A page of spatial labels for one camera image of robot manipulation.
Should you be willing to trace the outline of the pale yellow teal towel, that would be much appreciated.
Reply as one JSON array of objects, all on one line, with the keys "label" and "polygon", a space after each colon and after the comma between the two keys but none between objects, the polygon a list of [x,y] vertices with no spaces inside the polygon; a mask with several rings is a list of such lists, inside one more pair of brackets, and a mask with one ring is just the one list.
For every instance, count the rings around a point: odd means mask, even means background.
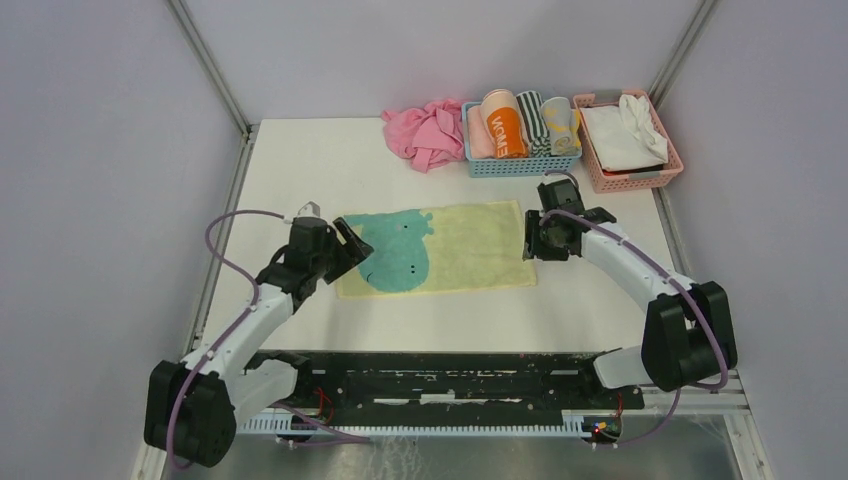
[{"label": "pale yellow teal towel", "polygon": [[372,255],[336,283],[339,297],[531,287],[524,218],[515,200],[344,217]]}]

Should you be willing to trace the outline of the yellow grey patterned towel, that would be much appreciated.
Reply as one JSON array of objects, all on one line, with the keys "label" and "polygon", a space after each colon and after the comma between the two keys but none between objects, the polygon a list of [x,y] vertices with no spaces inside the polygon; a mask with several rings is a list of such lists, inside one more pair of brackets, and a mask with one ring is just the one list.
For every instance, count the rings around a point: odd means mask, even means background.
[{"label": "yellow grey patterned towel", "polygon": [[578,136],[579,118],[565,97],[552,97],[541,105],[541,114],[548,131],[543,146],[545,156],[578,156],[582,145]]}]

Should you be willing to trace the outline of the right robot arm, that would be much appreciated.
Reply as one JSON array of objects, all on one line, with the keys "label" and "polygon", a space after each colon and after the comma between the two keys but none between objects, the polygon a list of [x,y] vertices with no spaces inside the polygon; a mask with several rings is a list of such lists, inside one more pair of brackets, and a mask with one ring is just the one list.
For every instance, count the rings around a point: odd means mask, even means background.
[{"label": "right robot arm", "polygon": [[638,247],[602,207],[584,205],[576,178],[546,172],[538,210],[525,214],[526,260],[576,256],[611,278],[645,314],[642,342],[602,353],[577,382],[591,408],[612,401],[618,388],[652,384],[665,392],[686,386],[723,389],[738,353],[729,298],[716,282],[698,283],[661,265]]}]

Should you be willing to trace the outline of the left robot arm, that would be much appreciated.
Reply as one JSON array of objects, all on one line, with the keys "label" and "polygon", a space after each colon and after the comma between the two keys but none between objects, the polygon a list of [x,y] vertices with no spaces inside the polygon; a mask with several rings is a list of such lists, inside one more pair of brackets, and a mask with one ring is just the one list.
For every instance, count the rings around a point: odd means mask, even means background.
[{"label": "left robot arm", "polygon": [[281,360],[248,364],[271,333],[315,292],[374,252],[342,218],[291,220],[289,239],[256,275],[234,265],[251,285],[243,310],[208,344],[182,360],[161,361],[148,383],[143,440],[177,468],[217,465],[237,430],[279,400],[293,407],[313,397],[313,378]]}]

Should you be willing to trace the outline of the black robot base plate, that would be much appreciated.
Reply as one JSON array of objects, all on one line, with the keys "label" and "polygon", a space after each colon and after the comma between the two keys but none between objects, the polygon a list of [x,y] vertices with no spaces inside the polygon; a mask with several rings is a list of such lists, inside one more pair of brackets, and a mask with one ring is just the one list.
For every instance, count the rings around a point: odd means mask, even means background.
[{"label": "black robot base plate", "polygon": [[554,426],[566,410],[641,410],[635,386],[607,389],[592,354],[264,351],[297,373],[287,405],[332,427]]}]

